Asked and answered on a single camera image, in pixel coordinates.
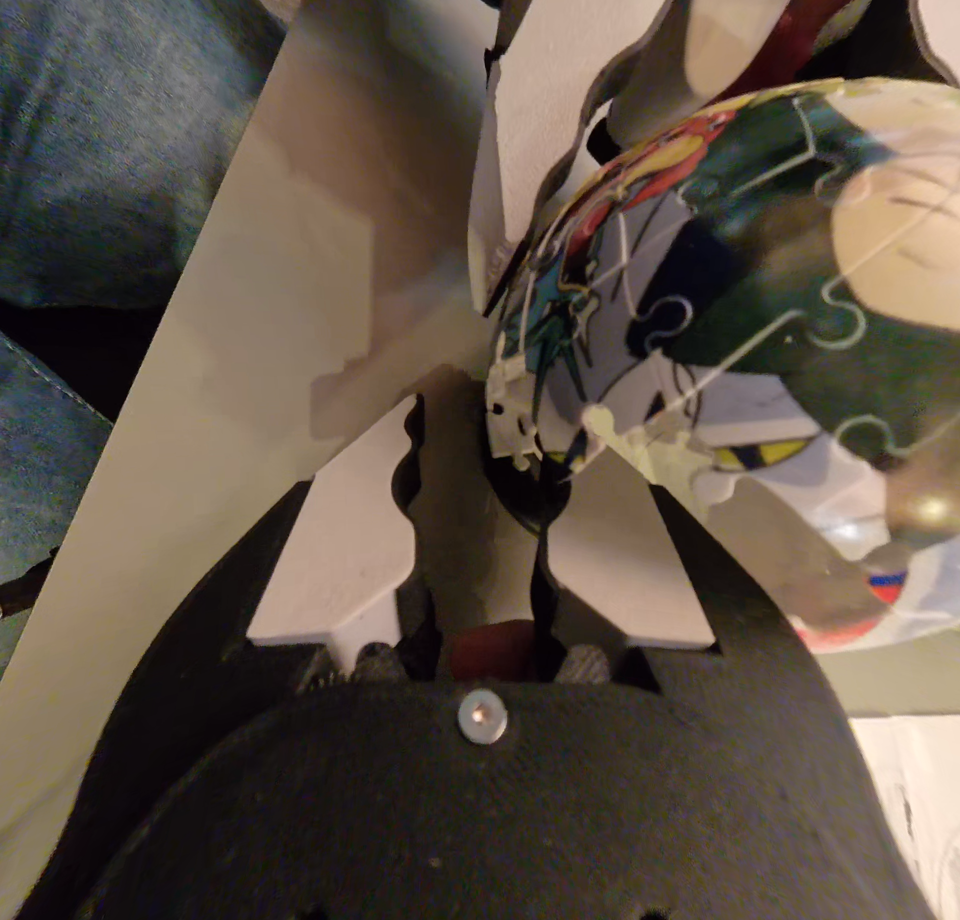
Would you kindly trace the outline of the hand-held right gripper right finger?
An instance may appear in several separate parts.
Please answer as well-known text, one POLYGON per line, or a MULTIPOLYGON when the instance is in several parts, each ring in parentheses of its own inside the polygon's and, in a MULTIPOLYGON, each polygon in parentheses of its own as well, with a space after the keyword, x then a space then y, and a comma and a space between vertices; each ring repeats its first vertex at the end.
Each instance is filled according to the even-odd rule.
POLYGON ((532 590, 546 636, 593 646, 609 662, 629 650, 701 651, 715 641, 702 604, 642 474, 611 450, 569 485, 541 533, 532 590))

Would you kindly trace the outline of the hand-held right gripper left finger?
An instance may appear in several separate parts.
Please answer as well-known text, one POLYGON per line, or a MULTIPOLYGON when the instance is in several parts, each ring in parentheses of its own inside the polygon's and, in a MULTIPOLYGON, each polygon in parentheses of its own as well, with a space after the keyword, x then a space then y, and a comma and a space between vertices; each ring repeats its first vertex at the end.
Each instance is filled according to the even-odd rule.
POLYGON ((258 647, 319 645, 342 674, 373 644, 435 674, 436 608, 411 508, 422 491, 426 406, 403 398, 313 476, 246 628, 258 647))

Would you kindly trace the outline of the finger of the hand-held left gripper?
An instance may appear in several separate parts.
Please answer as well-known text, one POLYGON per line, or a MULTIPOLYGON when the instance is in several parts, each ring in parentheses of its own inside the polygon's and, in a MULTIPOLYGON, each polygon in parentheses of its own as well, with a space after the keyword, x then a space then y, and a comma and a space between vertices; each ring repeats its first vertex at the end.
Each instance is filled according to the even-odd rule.
POLYGON ((923 58, 959 86, 959 0, 909 0, 909 12, 923 58))
POLYGON ((466 249, 474 309, 488 315, 591 117, 618 93, 677 0, 482 0, 499 12, 466 249))

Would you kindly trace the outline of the colourful puzzle ball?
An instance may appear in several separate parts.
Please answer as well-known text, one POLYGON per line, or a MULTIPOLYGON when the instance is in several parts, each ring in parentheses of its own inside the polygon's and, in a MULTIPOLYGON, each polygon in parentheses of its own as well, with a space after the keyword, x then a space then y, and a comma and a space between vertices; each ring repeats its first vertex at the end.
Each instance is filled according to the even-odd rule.
POLYGON ((495 458, 609 450, 816 652, 958 626, 958 89, 747 93, 600 168, 534 242, 495 458))

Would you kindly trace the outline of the black ball stand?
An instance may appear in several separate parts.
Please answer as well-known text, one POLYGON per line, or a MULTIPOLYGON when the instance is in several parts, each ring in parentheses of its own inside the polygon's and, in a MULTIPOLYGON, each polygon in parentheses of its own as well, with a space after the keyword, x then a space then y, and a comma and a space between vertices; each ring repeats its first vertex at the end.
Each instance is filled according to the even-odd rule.
POLYGON ((570 501, 572 472, 565 451, 544 451, 534 439, 534 455, 519 460, 494 457, 490 426, 485 426, 482 463, 486 480, 501 505, 524 530, 538 538, 570 501))

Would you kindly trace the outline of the white instruction sheet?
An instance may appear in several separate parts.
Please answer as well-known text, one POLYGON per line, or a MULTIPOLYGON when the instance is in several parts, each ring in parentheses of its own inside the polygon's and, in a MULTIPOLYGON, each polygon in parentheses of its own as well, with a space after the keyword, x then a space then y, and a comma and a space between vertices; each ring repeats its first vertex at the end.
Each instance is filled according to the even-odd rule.
POLYGON ((850 718, 898 848, 942 919, 959 917, 959 716, 850 718))

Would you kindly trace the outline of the person's left leg in jeans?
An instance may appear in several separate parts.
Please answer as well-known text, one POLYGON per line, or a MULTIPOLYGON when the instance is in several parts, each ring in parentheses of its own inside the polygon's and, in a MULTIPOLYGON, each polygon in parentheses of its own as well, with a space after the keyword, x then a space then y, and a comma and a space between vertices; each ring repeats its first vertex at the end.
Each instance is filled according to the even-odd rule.
POLYGON ((259 0, 1 0, 1 292, 165 305, 284 40, 259 0))

